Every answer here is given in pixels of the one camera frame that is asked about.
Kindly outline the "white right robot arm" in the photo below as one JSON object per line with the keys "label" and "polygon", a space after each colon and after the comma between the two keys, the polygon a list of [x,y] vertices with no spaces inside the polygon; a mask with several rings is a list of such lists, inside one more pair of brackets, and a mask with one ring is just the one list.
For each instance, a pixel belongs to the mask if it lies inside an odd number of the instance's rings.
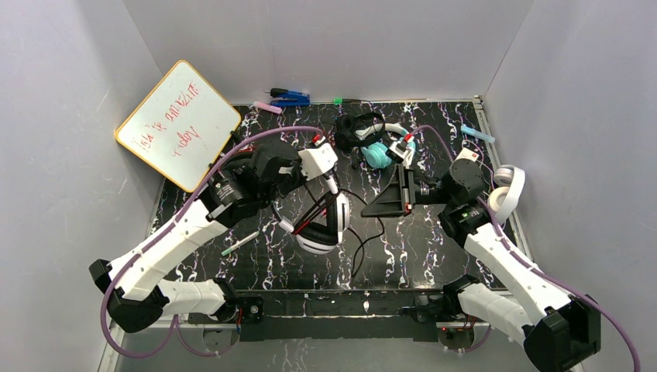
{"label": "white right robot arm", "polygon": [[601,349],[601,313],[585,295],[568,293],[542,272],[496,224],[478,199],[486,187],[479,166],[455,160],[439,178],[398,164],[386,187],[361,211],[367,218],[409,215],[416,205],[441,205],[443,232],[489,268],[512,299],[471,275],[445,285],[443,307],[488,322],[519,343],[539,371],[568,371]]}

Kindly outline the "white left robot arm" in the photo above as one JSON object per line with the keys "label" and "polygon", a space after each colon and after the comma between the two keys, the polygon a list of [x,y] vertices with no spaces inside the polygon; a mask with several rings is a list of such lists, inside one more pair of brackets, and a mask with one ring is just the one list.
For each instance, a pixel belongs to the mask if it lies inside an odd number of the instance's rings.
{"label": "white left robot arm", "polygon": [[168,315],[231,315],[241,301],[226,280],[177,282],[167,275],[207,242],[332,169],[332,156],[331,149],[273,142],[222,158],[200,193],[169,222],[123,256],[90,265],[103,293],[101,320],[133,333]]}

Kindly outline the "black and white headphones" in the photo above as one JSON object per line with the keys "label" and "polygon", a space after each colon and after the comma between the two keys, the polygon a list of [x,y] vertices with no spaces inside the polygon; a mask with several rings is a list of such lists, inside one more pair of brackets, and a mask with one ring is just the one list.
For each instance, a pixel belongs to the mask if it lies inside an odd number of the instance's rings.
{"label": "black and white headphones", "polygon": [[353,268],[350,272],[350,279],[354,280],[363,267],[365,245],[384,236],[385,225],[381,219],[377,219],[380,231],[376,235],[362,239],[351,227],[349,197],[356,198],[362,205],[366,204],[366,199],[347,188],[341,188],[334,178],[328,178],[327,182],[332,189],[320,198],[316,198],[314,204],[295,222],[282,216],[274,204],[270,209],[278,225],[292,235],[301,248],[316,255],[331,253],[342,243],[344,232],[352,233],[359,242],[353,253]]}

